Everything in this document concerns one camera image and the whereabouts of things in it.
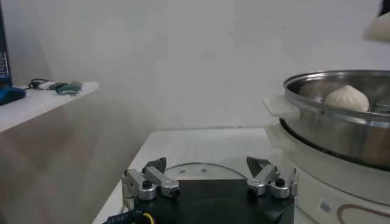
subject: white table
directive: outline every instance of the white table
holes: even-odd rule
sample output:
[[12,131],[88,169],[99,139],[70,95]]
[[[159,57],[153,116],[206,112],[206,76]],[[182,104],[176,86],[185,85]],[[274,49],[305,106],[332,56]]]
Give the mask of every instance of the white table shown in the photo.
[[72,102],[97,89],[99,89],[97,82],[83,83],[82,91],[75,95],[59,95],[55,91],[28,89],[25,98],[1,106],[0,132]]
[[[166,157],[167,167],[191,162],[215,163],[250,177],[247,156],[268,159],[278,166],[284,177],[293,169],[283,151],[271,147],[263,128],[156,131],[149,135],[129,168],[141,170],[148,161]],[[101,224],[117,214],[121,205],[119,182],[93,224]],[[295,220],[302,224],[316,223],[299,208]]]

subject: white countertop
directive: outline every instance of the white countertop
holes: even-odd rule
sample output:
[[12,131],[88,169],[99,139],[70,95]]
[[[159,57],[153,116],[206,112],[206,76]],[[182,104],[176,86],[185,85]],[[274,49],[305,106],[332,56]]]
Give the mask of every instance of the white countertop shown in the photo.
[[[278,166],[284,177],[293,169],[292,162],[283,151],[271,147],[263,128],[156,131],[149,135],[129,168],[141,170],[148,161],[166,157],[167,167],[191,162],[215,163],[250,177],[247,156],[268,159]],[[121,205],[119,182],[93,224],[101,224],[109,216],[117,214]],[[299,208],[296,209],[295,222],[316,223]]]

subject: computer mouse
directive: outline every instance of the computer mouse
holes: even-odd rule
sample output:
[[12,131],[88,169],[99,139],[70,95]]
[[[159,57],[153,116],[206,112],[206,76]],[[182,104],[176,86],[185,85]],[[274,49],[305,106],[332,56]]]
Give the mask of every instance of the computer mouse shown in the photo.
[[22,99],[26,96],[26,90],[15,87],[0,89],[0,106]]

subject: white wall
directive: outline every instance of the white wall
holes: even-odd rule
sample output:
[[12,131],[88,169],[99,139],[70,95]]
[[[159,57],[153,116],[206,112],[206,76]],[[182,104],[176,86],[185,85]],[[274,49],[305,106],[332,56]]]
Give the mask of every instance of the white wall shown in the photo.
[[380,0],[2,2],[16,83],[101,84],[0,136],[9,223],[87,223],[151,131],[264,125],[291,75],[389,69],[390,46],[361,39]]

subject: metal pot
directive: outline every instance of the metal pot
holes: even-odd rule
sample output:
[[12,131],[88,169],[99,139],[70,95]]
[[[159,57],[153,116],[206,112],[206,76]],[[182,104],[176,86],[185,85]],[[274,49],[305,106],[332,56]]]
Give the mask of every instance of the metal pot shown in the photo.
[[[369,111],[325,105],[328,93],[351,85],[364,93]],[[285,95],[265,99],[282,126],[309,146],[338,158],[390,171],[390,71],[346,70],[296,75]]]

